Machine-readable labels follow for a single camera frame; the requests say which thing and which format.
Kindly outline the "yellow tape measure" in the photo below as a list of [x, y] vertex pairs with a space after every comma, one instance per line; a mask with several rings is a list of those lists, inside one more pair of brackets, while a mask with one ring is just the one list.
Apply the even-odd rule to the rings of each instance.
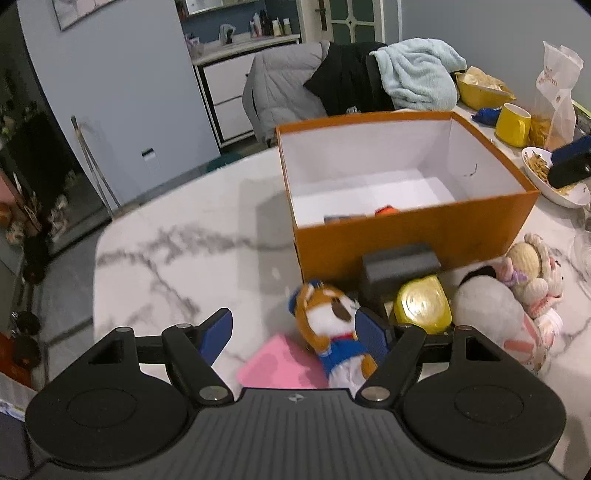
[[440, 334], [452, 324], [450, 303], [437, 275], [407, 282], [399, 290], [390, 315], [392, 322], [415, 325]]

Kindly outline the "fox plush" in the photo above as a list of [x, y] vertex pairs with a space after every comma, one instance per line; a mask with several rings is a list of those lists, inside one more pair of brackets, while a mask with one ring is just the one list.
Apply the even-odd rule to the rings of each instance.
[[358, 301], [321, 281], [304, 283], [294, 291], [288, 310], [297, 331], [322, 363], [329, 388], [360, 390], [377, 363], [356, 334]]

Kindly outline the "dark grey box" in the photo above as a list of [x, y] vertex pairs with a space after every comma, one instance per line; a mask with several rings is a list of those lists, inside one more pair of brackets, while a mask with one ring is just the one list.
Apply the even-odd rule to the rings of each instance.
[[394, 301], [402, 287], [441, 271], [441, 262], [425, 243], [409, 244], [363, 256], [360, 300], [378, 312]]

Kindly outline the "pink foam pad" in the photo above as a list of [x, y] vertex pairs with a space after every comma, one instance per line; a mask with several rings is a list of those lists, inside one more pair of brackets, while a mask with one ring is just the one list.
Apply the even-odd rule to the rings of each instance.
[[274, 335], [242, 366], [236, 378], [245, 388], [325, 389], [328, 378], [318, 357], [286, 335]]

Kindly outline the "white round plush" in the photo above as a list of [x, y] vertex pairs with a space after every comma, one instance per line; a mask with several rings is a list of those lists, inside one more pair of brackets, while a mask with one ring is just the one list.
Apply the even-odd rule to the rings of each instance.
[[453, 322], [470, 326], [532, 372], [539, 372], [547, 358], [538, 326], [525, 312], [511, 289], [496, 278], [491, 265], [469, 272], [452, 300]]

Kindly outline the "crochet bunny doll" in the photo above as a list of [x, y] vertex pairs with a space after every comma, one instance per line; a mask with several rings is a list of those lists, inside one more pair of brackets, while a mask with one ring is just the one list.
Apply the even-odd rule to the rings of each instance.
[[555, 310], [564, 294], [561, 264], [540, 235], [528, 233], [509, 249], [502, 266], [502, 282], [512, 290], [550, 348], [563, 325]]

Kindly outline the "clear plastic snack bag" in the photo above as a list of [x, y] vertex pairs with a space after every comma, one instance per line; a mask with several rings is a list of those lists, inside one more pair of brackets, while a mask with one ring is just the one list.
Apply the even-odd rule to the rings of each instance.
[[529, 144], [554, 151], [573, 141], [576, 113], [572, 90], [584, 61], [566, 46], [544, 42], [543, 63], [535, 84]]

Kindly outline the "yellow mug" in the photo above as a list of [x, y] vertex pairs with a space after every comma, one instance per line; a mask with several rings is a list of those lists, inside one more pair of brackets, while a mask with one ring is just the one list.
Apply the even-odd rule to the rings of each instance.
[[495, 127], [495, 135], [502, 142], [524, 148], [528, 143], [532, 115], [513, 103], [505, 103]]

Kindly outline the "blue cloth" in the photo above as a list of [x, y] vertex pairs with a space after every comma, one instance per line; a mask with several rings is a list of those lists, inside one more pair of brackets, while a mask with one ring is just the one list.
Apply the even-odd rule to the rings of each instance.
[[501, 107], [481, 108], [472, 115], [472, 120], [480, 125], [495, 127], [499, 120], [501, 110]]

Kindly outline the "yellow bowl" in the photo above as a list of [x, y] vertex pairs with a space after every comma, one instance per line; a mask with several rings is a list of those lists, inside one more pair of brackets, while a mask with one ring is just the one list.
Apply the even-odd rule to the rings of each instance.
[[466, 72], [455, 73], [460, 100], [473, 110], [499, 108], [516, 99], [505, 83], [480, 68], [471, 66]]

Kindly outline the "orange storage box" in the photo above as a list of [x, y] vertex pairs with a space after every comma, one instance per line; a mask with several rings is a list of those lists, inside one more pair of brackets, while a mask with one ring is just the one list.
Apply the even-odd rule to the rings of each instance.
[[304, 280], [356, 281], [366, 255], [419, 243], [445, 269], [499, 257], [539, 196], [454, 111], [325, 117], [276, 140]]

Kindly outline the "light blue fleece blanket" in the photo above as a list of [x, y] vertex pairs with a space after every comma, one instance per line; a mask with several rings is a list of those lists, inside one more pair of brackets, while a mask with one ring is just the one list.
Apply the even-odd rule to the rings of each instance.
[[467, 62], [439, 39], [413, 38], [381, 47], [376, 59], [384, 91], [394, 108], [451, 111], [459, 101], [453, 74], [466, 71]]

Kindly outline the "black jacket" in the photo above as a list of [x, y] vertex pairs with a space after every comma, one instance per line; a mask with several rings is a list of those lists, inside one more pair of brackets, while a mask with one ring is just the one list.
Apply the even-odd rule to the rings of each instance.
[[375, 41], [332, 43], [304, 87], [321, 100], [329, 116], [393, 111], [393, 100], [383, 88], [377, 60], [370, 55], [384, 46]]

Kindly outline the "door with glass panes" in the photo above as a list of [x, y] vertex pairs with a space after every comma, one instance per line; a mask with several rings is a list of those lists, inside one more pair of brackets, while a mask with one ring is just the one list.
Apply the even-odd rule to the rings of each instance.
[[382, 1], [301, 0], [297, 14], [304, 42], [385, 42]]

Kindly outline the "grey padded jacket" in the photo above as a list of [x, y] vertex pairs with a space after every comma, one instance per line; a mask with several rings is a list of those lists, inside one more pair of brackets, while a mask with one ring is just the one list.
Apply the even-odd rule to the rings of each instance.
[[242, 92], [242, 106], [256, 140], [276, 141], [276, 127], [325, 117], [320, 98], [304, 83], [329, 53], [329, 41], [290, 44], [256, 53]]

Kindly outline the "white cabinet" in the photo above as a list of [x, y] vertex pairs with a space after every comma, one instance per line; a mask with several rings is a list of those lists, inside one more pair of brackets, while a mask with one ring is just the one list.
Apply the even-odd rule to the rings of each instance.
[[222, 149], [253, 135], [252, 123], [242, 106], [242, 93], [260, 51], [301, 42], [300, 34], [246, 38], [223, 46], [209, 46], [191, 60], [211, 129]]

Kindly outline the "framed wall picture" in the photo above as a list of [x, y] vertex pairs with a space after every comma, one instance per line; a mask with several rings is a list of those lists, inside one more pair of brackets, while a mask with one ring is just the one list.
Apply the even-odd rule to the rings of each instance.
[[52, 0], [52, 6], [61, 31], [67, 30], [95, 11], [114, 0]]

